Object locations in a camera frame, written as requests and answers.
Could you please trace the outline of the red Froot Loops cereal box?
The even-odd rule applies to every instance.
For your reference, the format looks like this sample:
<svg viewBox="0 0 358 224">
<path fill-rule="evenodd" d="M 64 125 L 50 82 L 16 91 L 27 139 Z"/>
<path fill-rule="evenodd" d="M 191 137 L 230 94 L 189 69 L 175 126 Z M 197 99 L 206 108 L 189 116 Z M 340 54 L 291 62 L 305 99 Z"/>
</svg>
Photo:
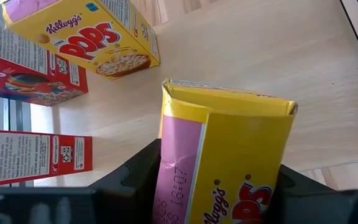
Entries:
<svg viewBox="0 0 358 224">
<path fill-rule="evenodd" d="M 86 70 L 0 21 L 0 97 L 53 106 L 88 92 Z"/>
<path fill-rule="evenodd" d="M 90 136 L 0 131 L 0 185 L 91 171 Z"/>
</svg>

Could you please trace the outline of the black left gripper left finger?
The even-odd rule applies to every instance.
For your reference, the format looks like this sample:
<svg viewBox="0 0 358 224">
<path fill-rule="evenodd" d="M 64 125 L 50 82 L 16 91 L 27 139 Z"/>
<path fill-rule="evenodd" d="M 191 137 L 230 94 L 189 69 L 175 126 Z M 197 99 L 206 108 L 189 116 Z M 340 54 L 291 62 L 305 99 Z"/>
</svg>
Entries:
<svg viewBox="0 0 358 224">
<path fill-rule="evenodd" d="M 89 187 L 96 224 L 152 224 L 161 140 L 155 139 Z"/>
</svg>

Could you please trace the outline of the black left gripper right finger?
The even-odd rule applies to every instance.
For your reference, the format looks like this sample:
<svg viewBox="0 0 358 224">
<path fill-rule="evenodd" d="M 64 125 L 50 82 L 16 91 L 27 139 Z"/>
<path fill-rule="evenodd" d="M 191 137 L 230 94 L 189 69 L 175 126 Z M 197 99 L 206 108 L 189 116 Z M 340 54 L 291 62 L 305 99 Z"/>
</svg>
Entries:
<svg viewBox="0 0 358 224">
<path fill-rule="evenodd" d="M 267 224 L 348 224 L 348 219 L 348 204 L 338 191 L 280 166 Z"/>
</svg>

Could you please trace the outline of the yellow Corn Pops cereal box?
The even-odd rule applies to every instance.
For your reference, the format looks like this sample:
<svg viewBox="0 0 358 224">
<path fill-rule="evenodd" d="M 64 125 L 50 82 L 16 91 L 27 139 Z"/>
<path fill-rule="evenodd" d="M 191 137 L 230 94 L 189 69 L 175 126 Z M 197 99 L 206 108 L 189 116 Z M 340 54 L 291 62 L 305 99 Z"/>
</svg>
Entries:
<svg viewBox="0 0 358 224">
<path fill-rule="evenodd" d="M 11 31 L 115 79 L 160 63 L 153 28 L 130 0 L 1 0 Z"/>
<path fill-rule="evenodd" d="M 153 224 L 261 224 L 297 103 L 219 85 L 162 83 Z"/>
</svg>

